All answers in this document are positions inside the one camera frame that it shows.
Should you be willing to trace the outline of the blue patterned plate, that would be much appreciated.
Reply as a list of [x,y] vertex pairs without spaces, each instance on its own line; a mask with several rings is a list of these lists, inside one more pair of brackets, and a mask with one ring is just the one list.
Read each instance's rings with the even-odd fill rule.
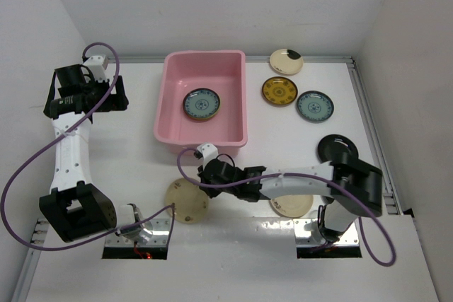
[[208,88],[197,88],[183,99],[183,112],[188,117],[213,117],[220,109],[219,95]]
[[320,123],[331,118],[335,107],[333,101],[325,93],[306,91],[298,97],[296,109],[303,119]]

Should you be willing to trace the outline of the blue patterned plate front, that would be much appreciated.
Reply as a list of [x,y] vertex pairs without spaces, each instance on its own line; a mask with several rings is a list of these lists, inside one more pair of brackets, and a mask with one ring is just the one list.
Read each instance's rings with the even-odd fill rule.
[[220,109],[219,95],[208,88],[197,88],[183,99],[183,112],[188,117],[213,117]]

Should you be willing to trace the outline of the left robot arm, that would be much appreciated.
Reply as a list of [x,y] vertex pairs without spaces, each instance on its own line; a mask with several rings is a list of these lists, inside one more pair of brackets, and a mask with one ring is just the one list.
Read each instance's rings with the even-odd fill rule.
[[55,69],[44,114],[52,120],[57,140],[55,173],[49,194],[39,208],[60,238],[72,242],[107,230],[118,229],[129,239],[140,232],[141,214],[135,204],[116,207],[94,184],[89,166],[92,119],[85,114],[99,105],[99,112],[124,111],[128,106],[122,79],[108,94],[109,80],[101,56]]

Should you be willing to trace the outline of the cream plate black spot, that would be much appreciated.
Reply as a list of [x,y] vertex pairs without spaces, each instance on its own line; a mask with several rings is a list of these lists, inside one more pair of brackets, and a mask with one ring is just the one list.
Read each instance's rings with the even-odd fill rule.
[[274,51],[270,55],[269,63],[277,73],[288,76],[299,73],[304,66],[304,60],[300,53],[291,49]]
[[309,194],[285,195],[270,200],[270,206],[279,215],[299,218],[311,211],[314,197]]

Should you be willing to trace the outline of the cream plate black spot back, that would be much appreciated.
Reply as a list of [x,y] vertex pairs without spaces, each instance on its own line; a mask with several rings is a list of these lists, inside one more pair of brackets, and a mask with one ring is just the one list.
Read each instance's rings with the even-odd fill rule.
[[270,55],[269,63],[277,73],[288,76],[299,73],[304,66],[304,60],[300,53],[291,49],[274,51]]

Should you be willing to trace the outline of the yellow patterned plate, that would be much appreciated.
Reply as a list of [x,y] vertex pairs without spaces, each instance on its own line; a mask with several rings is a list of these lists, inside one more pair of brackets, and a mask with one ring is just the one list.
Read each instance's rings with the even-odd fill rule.
[[261,87],[264,101],[275,107],[284,107],[292,104],[298,97],[296,84],[283,76],[274,76],[267,79]]
[[191,122],[196,122],[196,123],[203,123],[203,122],[209,122],[214,119],[213,117],[205,117],[205,118],[200,118],[200,117],[189,117],[188,118]]

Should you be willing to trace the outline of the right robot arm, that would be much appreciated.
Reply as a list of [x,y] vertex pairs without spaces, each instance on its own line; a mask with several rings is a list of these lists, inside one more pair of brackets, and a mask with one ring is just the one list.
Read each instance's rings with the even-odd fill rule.
[[264,166],[240,169],[213,158],[198,167],[200,189],[214,198],[225,192],[246,202],[288,195],[330,197],[317,229],[335,242],[359,217],[382,215],[382,171],[346,153],[308,168],[269,170]]

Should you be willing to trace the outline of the cream plate black spot front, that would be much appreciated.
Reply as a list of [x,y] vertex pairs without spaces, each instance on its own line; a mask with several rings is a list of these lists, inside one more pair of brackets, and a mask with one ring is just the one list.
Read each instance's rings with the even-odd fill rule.
[[309,194],[285,195],[270,200],[270,206],[279,215],[299,218],[311,211],[314,197]]

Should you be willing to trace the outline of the cream floral plate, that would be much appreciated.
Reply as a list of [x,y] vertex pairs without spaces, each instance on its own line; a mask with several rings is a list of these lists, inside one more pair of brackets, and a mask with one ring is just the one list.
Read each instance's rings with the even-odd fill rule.
[[206,217],[209,197],[197,185],[185,178],[179,178],[168,186],[164,203],[174,205],[176,221],[194,224],[201,222]]

